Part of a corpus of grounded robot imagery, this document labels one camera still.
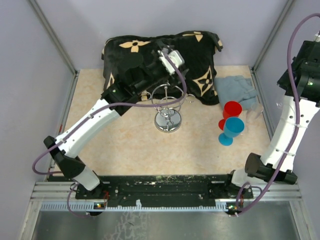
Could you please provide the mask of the red plastic wine glass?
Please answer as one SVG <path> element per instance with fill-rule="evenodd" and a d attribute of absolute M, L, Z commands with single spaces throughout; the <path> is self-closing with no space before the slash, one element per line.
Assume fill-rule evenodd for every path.
<path fill-rule="evenodd" d="M 243 111 L 242 105 L 236 101 L 228 101 L 224 107 L 222 112 L 222 117 L 218 123 L 218 127 L 223 130 L 225 122 L 230 117 L 238 117 Z"/>

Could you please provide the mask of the clear wine glass front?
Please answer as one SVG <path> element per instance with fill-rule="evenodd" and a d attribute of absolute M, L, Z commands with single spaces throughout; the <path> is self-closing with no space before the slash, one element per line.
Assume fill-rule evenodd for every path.
<path fill-rule="evenodd" d="M 247 110 L 245 119 L 244 119 L 244 130 L 242 135 L 245 135 L 249 132 L 249 127 L 258 119 L 262 114 L 264 106 L 261 103 L 255 102 Z"/>

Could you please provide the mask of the clear wine glass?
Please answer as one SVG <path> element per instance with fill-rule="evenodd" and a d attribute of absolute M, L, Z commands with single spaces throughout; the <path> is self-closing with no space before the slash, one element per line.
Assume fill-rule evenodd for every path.
<path fill-rule="evenodd" d="M 283 109 L 283 101 L 282 100 L 278 100 L 276 103 L 275 103 L 276 107 L 280 110 Z"/>
<path fill-rule="evenodd" d="M 245 119 L 244 119 L 244 130 L 242 135 L 245 135 L 249 132 L 249 127 L 258 119 L 262 114 L 264 106 L 261 103 L 255 102 L 247 110 Z"/>

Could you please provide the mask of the blue plastic wine glass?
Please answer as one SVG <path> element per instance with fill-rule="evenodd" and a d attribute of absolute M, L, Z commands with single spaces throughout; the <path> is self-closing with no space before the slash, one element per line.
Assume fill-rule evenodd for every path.
<path fill-rule="evenodd" d="M 225 120 L 223 133 L 218 136 L 218 141 L 223 146 L 233 144 L 235 137 L 239 136 L 245 129 L 245 123 L 238 117 L 229 117 Z"/>

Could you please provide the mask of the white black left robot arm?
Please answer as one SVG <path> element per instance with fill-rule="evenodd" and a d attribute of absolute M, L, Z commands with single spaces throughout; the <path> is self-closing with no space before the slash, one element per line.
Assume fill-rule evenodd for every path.
<path fill-rule="evenodd" d="M 88 195 L 97 199 L 103 195 L 102 181 L 79 158 L 83 147 L 105 126 L 123 116 L 131 107 L 139 106 L 139 95 L 151 87 L 170 83 L 182 84 L 185 96 L 187 84 L 181 70 L 185 60 L 180 52 L 161 45 L 150 64 L 141 53 L 127 54 L 117 65 L 118 79 L 102 94 L 95 105 L 70 129 L 52 137 L 44 144 L 62 174 L 82 185 Z"/>

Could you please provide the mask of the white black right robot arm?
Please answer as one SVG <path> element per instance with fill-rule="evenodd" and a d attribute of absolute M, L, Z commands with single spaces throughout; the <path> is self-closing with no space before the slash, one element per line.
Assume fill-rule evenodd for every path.
<path fill-rule="evenodd" d="M 234 170 L 231 180 L 223 185 L 223 192 L 235 198 L 245 183 L 269 182 L 280 159 L 285 159 L 274 182 L 294 185 L 297 175 L 293 172 L 294 159 L 302 138 L 316 113 L 320 110 L 320 43 L 305 40 L 291 64 L 292 75 L 299 97 L 300 121 L 296 123 L 296 110 L 289 72 L 285 71 L 277 85 L 285 90 L 282 113 L 271 142 L 265 153 L 250 153 L 245 167 Z"/>

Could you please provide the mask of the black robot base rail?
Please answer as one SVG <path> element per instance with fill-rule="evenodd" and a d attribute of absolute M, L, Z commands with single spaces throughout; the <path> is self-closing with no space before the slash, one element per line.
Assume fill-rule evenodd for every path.
<path fill-rule="evenodd" d="M 112 207 L 189 208 L 214 207 L 218 199 L 233 200 L 240 187 L 231 174 L 101 176 L 97 189 L 79 185 L 77 200 L 97 200 L 96 210 Z"/>

